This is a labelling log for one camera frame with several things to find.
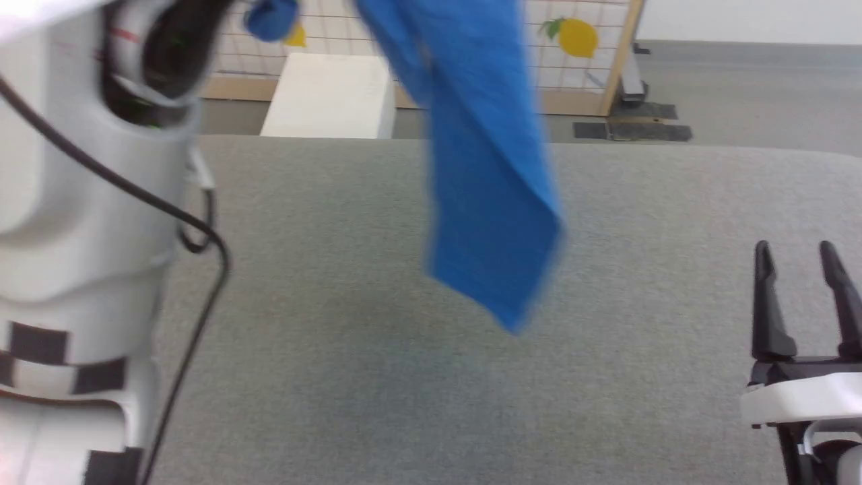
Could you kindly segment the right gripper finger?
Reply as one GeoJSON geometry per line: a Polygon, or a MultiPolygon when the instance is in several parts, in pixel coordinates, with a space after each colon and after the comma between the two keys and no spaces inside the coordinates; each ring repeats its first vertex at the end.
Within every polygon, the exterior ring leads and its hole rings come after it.
{"type": "Polygon", "coordinates": [[[819,250],[825,282],[834,295],[838,331],[841,341],[838,355],[846,359],[861,358],[861,298],[847,273],[836,247],[823,240],[819,250]]]}
{"type": "Polygon", "coordinates": [[[777,279],[769,242],[760,240],[754,249],[752,296],[751,355],[757,361],[789,361],[797,356],[797,344],[785,328],[780,309],[777,279]]]}

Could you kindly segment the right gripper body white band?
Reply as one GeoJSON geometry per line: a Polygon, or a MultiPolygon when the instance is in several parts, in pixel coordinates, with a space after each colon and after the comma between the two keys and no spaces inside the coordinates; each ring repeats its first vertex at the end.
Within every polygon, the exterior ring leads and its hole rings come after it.
{"type": "Polygon", "coordinates": [[[741,416],[751,426],[848,420],[861,415],[861,364],[803,357],[752,366],[741,416]]]}

